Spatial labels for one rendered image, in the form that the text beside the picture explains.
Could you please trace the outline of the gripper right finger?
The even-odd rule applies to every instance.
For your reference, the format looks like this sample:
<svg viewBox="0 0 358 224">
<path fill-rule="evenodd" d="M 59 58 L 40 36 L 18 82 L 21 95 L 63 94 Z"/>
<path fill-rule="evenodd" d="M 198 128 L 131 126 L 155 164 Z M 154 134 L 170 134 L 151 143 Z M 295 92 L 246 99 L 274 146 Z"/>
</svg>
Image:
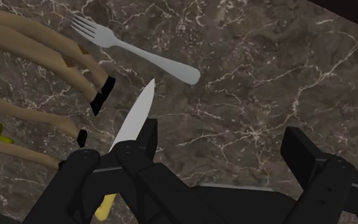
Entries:
<svg viewBox="0 0 358 224">
<path fill-rule="evenodd" d="M 358 170 L 322 152 L 301 129 L 287 127 L 280 154 L 303 193 L 283 224 L 338 224 L 342 211 L 358 219 Z"/>
</svg>

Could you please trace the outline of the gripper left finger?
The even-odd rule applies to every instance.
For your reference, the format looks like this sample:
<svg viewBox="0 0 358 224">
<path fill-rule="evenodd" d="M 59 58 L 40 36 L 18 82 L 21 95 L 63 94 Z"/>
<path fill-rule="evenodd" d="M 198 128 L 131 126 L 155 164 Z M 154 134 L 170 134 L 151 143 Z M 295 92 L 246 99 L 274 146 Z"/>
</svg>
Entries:
<svg viewBox="0 0 358 224">
<path fill-rule="evenodd" d="M 100 155 L 69 155 L 22 224 L 90 224 L 105 195 L 120 194 L 139 224 L 217 224 L 215 212 L 162 164 L 153 162 L 158 123 Z"/>
</svg>

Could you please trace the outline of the silver fork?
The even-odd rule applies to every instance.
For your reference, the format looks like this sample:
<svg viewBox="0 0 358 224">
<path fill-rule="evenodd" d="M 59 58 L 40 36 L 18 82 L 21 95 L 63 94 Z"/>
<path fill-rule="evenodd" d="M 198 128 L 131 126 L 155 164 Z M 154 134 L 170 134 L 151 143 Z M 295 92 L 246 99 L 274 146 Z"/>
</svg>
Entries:
<svg viewBox="0 0 358 224">
<path fill-rule="evenodd" d="M 181 80 L 189 85 L 197 84 L 200 79 L 200 71 L 198 69 L 181 62 L 155 55 L 153 53 L 137 48 L 136 46 L 132 46 L 118 39 L 111 29 L 104 27 L 103 25 L 99 25 L 83 17 L 74 15 L 74 18 L 71 22 L 71 27 L 78 34 L 82 35 L 85 39 L 91 41 L 93 44 L 99 47 L 110 48 L 112 46 L 118 46 L 128 50 L 142 57 L 143 59 L 150 61 L 178 80 Z"/>
</svg>

